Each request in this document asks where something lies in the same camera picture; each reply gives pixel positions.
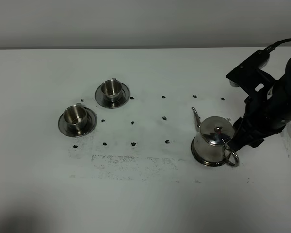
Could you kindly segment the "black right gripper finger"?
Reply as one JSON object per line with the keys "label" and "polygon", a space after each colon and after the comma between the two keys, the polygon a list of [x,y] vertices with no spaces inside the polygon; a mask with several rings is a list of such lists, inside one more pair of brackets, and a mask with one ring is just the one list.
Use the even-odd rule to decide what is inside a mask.
{"label": "black right gripper finger", "polygon": [[233,124],[233,129],[235,133],[227,144],[234,151],[239,151],[242,147],[251,144],[255,148],[264,141],[264,133],[246,117],[240,117]]}

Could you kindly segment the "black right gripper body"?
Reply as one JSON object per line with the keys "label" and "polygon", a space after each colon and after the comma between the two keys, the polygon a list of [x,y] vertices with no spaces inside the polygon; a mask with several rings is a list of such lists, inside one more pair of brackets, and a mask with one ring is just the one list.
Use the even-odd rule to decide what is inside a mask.
{"label": "black right gripper body", "polygon": [[243,117],[264,133],[264,139],[280,133],[291,121],[291,82],[277,81],[263,99],[246,106]]}

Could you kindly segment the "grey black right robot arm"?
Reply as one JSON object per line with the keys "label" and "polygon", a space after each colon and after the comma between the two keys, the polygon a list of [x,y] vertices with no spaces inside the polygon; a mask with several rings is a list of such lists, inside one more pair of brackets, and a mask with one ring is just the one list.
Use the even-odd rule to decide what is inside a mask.
{"label": "grey black right robot arm", "polygon": [[268,52],[258,50],[226,76],[248,94],[245,113],[233,124],[235,134],[228,143],[234,151],[246,145],[258,147],[291,121],[291,58],[284,75],[276,80],[260,69],[269,57]]}

